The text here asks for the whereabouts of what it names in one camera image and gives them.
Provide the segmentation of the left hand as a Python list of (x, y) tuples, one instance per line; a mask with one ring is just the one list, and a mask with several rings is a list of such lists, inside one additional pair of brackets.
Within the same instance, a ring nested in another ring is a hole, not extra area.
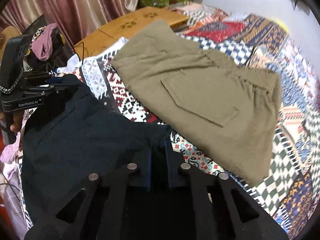
[(23, 116), (24, 116), (24, 110), (18, 110), (12, 113), (13, 122), (12, 122), (12, 125), (10, 126), (10, 129), (12, 132), (17, 133), (21, 130)]

